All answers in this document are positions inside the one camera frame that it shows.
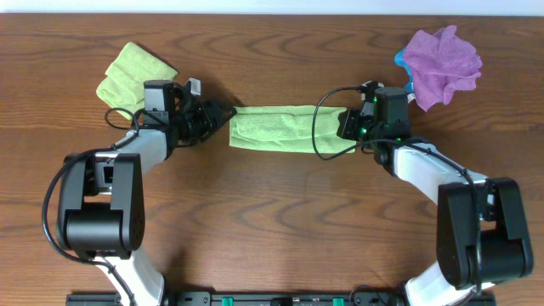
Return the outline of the green microfiber cloth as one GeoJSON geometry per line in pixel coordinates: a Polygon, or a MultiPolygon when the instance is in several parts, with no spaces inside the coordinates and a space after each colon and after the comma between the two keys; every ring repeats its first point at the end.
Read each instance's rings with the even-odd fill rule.
{"type": "Polygon", "coordinates": [[[229,121],[229,145],[246,150],[334,154],[355,145],[337,136],[344,107],[238,107],[229,121]]]}

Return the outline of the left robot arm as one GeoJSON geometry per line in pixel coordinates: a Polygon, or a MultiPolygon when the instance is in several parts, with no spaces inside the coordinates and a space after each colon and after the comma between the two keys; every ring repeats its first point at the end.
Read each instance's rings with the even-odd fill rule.
{"type": "Polygon", "coordinates": [[[65,258],[99,268],[121,305],[161,305],[165,279],[142,246],[144,175],[175,149],[216,133],[236,113],[213,100],[175,98],[130,112],[126,136],[106,148],[68,155],[47,195],[60,189],[57,230],[44,232],[65,258]]]}

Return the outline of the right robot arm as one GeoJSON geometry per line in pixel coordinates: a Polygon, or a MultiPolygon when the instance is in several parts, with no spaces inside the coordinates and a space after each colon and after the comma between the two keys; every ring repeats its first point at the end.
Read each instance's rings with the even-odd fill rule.
{"type": "Polygon", "coordinates": [[[534,255],[519,185],[488,178],[411,135],[407,109],[339,114],[337,134],[369,148],[392,176],[437,206],[437,261],[408,280],[393,304],[466,305],[487,288],[530,275],[534,255]]]}

